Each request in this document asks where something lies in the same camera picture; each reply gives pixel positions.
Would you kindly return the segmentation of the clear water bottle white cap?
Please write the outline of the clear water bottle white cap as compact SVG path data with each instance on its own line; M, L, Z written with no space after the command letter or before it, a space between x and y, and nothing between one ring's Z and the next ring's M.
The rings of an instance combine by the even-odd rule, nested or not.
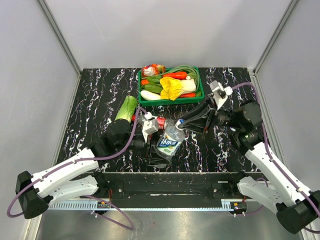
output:
M168 125L156 144L157 154L169 162L185 140L186 134L180 127L182 123L184 120L178 119L174 124Z

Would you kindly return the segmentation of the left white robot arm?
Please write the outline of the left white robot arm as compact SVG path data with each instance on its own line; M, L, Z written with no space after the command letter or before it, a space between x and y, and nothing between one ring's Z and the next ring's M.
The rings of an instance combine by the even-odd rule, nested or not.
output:
M21 215L33 219L64 200L85 195L106 196L109 186L101 174L76 178L105 165L127 149L147 149L149 156L152 136L172 124L171 119L155 116L145 119L140 115L135 121L117 119L100 138L71 158L34 174L21 172L15 187Z

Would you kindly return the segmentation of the clear cola bottle red label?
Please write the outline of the clear cola bottle red label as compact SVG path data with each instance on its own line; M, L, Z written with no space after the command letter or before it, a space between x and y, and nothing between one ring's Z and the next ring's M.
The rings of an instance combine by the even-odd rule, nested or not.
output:
M152 115L152 118L156 119L156 121L158 122L158 128L160 130L165 130L167 127L175 125L175 121L170 118L165 118L165 117L155 116L155 115ZM144 122L147 120L148 119L145 117L145 115L142 114L138 116L137 123L143 126Z

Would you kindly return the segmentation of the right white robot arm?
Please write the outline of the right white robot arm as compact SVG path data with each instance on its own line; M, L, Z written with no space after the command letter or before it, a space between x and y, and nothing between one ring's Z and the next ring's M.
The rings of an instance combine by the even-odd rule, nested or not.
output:
M205 133L212 126L234 128L229 134L233 147L258 167L273 186L259 185L252 177L238 173L227 186L231 197L243 195L259 202L291 234L319 218L320 192L299 181L272 152L258 102L250 100L237 109L223 109L208 98L181 119L182 129L197 133Z

